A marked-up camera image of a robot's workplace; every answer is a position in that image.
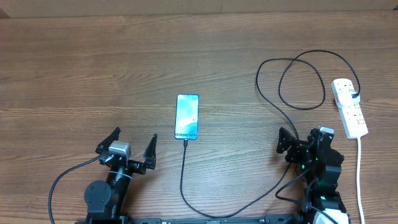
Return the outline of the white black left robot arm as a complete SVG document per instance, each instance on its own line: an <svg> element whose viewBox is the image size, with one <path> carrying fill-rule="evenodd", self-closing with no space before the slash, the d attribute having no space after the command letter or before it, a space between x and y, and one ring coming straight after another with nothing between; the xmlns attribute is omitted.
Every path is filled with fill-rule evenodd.
<svg viewBox="0 0 398 224"><path fill-rule="evenodd" d="M134 223L130 215L122 212L132 176L155 169L157 134L153 135L140 162L130 159L131 146L119 140L120 132L121 129L116 128L96 147L99 163L109 167L109 172L105 181L94 181L85 190L86 223Z"/></svg>

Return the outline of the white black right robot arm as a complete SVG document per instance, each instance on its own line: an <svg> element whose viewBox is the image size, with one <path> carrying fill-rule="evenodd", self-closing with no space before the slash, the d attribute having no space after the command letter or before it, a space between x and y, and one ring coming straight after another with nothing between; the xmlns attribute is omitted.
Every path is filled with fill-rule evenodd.
<svg viewBox="0 0 398 224"><path fill-rule="evenodd" d="M320 126L313 128L304 141L295 138L285 128L279 129L276 151L280 154L286 152L285 160L300 167L298 177L275 193L278 199L300 205L300 210L285 223L351 223L341 195L336 190L345 158L331 148L334 135L333 129ZM282 190L300 179L307 185L302 200L279 195Z"/></svg>

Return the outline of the Samsung Galaxy smartphone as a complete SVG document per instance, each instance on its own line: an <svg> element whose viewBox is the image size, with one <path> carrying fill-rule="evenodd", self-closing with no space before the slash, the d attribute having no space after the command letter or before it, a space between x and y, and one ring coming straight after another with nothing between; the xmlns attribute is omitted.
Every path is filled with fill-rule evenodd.
<svg viewBox="0 0 398 224"><path fill-rule="evenodd" d="M177 95L175 114L175 139L198 138L198 95Z"/></svg>

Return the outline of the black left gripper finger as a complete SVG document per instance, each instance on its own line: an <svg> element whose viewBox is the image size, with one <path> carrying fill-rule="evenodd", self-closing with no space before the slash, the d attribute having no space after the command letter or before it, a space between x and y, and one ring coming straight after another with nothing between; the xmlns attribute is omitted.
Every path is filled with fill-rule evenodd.
<svg viewBox="0 0 398 224"><path fill-rule="evenodd" d="M157 134L155 133L148 144L143 158L144 164L147 169L154 170L156 167L156 144L157 144Z"/></svg>
<svg viewBox="0 0 398 224"><path fill-rule="evenodd" d="M105 140L97 145L95 153L102 154L103 151L108 151L111 143L119 139L120 132L121 129L119 127L116 127L115 130Z"/></svg>

